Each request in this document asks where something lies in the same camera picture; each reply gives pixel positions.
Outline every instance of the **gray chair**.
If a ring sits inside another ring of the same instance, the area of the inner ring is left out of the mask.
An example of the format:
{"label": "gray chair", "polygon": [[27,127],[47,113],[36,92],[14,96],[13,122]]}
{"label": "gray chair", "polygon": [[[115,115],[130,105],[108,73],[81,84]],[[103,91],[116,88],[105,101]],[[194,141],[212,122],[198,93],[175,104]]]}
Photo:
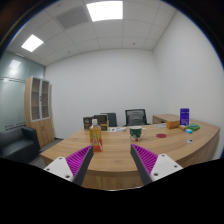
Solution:
{"label": "gray chair", "polygon": [[126,125],[124,126],[149,125],[145,109],[125,110],[125,116]]}
{"label": "gray chair", "polygon": [[107,114],[107,118],[109,120],[109,127],[117,127],[116,113],[101,113],[101,114]]}
{"label": "gray chair", "polygon": [[0,133],[0,158],[28,164],[41,152],[36,130],[19,127]]}

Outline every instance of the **desk surface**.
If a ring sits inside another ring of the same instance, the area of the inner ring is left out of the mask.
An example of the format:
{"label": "desk surface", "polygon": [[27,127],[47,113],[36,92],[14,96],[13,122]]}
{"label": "desk surface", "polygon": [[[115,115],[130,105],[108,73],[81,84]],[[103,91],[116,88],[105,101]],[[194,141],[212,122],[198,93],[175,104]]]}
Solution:
{"label": "desk surface", "polygon": [[[165,120],[179,119],[179,116],[168,114],[157,117]],[[142,126],[147,129],[147,134],[139,142],[130,140],[129,127],[124,132],[102,132],[103,151],[94,153],[87,174],[98,177],[139,175],[130,154],[131,144],[144,147],[157,155],[166,153],[183,167],[208,161],[216,148],[219,127],[192,119],[190,123],[196,123],[201,128],[192,134],[187,134],[179,128],[168,130],[157,128],[155,125]],[[159,133],[164,133],[167,137],[157,138],[156,135]],[[187,139],[192,139],[193,143],[187,143]],[[41,153],[41,156],[48,165],[57,157],[67,157],[88,145],[90,145],[89,131],[81,129]]]}

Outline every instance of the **white wall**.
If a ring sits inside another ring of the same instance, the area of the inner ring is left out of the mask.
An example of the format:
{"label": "white wall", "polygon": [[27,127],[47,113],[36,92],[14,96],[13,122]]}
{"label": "white wall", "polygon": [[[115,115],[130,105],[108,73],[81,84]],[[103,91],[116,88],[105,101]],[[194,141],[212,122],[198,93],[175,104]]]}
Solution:
{"label": "white wall", "polygon": [[159,113],[179,115],[180,108],[190,108],[191,118],[221,127],[213,156],[219,159],[224,145],[224,74],[212,45],[177,12],[153,52],[161,84]]}
{"label": "white wall", "polygon": [[147,120],[158,114],[158,74],[153,53],[114,49],[85,53],[47,67],[52,84],[56,138],[83,128],[83,117],[115,112],[124,125],[125,110],[146,109]]}

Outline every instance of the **ceiling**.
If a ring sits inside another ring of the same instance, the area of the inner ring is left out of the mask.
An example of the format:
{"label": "ceiling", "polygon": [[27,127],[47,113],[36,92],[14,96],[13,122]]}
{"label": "ceiling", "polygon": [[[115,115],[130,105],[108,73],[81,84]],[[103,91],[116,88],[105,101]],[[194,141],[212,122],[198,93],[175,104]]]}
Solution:
{"label": "ceiling", "polygon": [[[97,50],[134,48],[151,51],[176,12],[175,8],[160,0],[123,0],[123,20],[92,22],[86,4],[99,1],[63,0],[54,3],[20,29],[7,51],[44,66]],[[67,12],[73,13],[72,18],[76,19],[69,21],[71,17]],[[57,18],[64,21],[64,26]],[[31,34],[44,41],[33,52],[21,48]]]}

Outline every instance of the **red object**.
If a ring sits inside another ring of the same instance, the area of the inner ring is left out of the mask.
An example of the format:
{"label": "red object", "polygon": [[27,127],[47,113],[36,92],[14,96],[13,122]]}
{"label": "red object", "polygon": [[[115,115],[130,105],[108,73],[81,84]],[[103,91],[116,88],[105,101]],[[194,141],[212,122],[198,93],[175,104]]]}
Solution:
{"label": "red object", "polygon": [[157,138],[166,138],[166,134],[157,134],[156,137]]}

